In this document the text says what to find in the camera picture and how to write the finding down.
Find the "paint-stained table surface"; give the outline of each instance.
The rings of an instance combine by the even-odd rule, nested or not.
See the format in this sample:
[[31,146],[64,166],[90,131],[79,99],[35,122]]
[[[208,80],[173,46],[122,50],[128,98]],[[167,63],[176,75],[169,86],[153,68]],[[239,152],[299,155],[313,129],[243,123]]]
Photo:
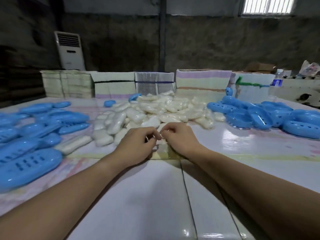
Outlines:
[[[65,99],[47,97],[0,111],[16,112],[19,108],[30,104],[63,100]],[[70,98],[68,101],[71,101],[72,105],[66,108],[67,110],[85,113],[92,121],[107,110],[103,107],[104,99]],[[282,99],[277,101],[285,102],[294,109],[312,109]],[[21,125],[31,122],[33,119],[26,119]],[[268,131],[240,130],[225,122],[217,122],[216,128],[211,131],[204,130],[198,125],[191,127],[198,140],[209,149],[320,193],[320,186],[317,183],[320,171],[319,140],[296,137],[276,128]],[[91,133],[92,126],[84,131],[65,135],[63,140]],[[54,171],[29,185],[0,194],[0,215],[89,167],[112,150],[114,145],[97,148],[94,142],[91,142],[66,157]],[[166,146],[162,146],[160,152],[154,154],[153,159],[170,160],[150,161],[139,170],[129,171],[129,175],[125,176],[126,180],[116,182],[111,187],[92,209],[93,212],[90,211],[70,235],[70,239],[85,239],[88,237],[87,233],[96,235],[96,239],[101,239],[107,233],[122,236],[122,239],[126,236],[132,236],[131,239],[195,239],[196,234],[198,239],[265,238],[233,200],[194,165],[186,160],[175,162],[179,157]],[[158,208],[153,211],[157,217],[148,215],[147,208],[143,207],[144,203],[150,206],[150,209]],[[106,216],[102,217],[99,214],[100,209],[105,209]],[[167,218],[173,220],[169,221],[171,224],[162,222]],[[96,224],[90,223],[93,219],[97,219]],[[169,230],[163,233],[162,227],[169,227]]]

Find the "white machine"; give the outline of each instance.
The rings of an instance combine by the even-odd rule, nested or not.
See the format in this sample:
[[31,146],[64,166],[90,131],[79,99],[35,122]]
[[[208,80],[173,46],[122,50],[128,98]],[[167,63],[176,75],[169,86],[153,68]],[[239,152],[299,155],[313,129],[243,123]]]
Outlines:
[[80,36],[76,33],[55,31],[61,66],[66,70],[85,71]]

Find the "person's right hand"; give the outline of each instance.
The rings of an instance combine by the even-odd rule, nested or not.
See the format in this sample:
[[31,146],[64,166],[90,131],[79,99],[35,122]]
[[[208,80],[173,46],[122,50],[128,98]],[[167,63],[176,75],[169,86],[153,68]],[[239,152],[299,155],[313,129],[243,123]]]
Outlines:
[[160,134],[175,151],[189,159],[198,149],[203,148],[191,127],[185,123],[168,123],[162,128]]

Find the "air conditioner vent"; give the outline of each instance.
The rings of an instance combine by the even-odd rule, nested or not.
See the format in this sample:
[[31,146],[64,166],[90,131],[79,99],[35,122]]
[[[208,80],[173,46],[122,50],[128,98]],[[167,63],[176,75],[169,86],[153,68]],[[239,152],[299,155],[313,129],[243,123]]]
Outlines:
[[72,34],[57,33],[59,45],[80,47],[79,37]]

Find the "brown cardboard box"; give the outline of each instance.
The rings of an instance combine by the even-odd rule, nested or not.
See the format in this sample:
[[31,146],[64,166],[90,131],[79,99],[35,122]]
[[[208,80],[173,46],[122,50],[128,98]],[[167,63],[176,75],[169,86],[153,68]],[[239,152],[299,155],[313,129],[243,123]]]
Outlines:
[[247,65],[247,67],[245,68],[245,71],[270,73],[274,67],[275,67],[275,65],[272,65],[272,64],[263,64],[258,61],[252,61]]

